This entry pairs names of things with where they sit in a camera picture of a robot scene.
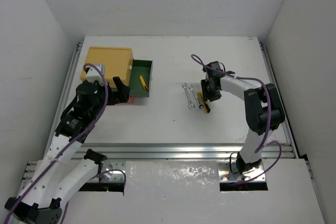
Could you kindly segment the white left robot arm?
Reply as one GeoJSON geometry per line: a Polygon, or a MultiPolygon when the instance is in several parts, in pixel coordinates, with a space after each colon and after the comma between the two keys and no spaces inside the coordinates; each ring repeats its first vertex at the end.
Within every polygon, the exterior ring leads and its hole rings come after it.
{"type": "Polygon", "coordinates": [[[74,99],[60,117],[49,150],[35,170],[29,184],[16,197],[10,197],[5,209],[23,223],[58,223],[69,199],[90,179],[99,176],[107,157],[88,149],[77,167],[62,177],[73,155],[102,116],[106,106],[126,103],[130,88],[119,77],[116,86],[83,81],[74,99]]]}

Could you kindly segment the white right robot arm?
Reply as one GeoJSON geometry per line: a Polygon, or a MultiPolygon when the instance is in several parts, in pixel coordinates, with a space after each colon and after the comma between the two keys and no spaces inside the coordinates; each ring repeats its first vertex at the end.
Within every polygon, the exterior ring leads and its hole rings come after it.
{"type": "Polygon", "coordinates": [[[243,174],[258,167],[268,136],[285,120],[276,86],[265,84],[257,78],[238,77],[234,72],[224,72],[218,61],[204,65],[203,71],[206,73],[205,79],[201,80],[204,100],[217,101],[223,91],[244,102],[249,130],[237,154],[237,172],[243,174]]]}

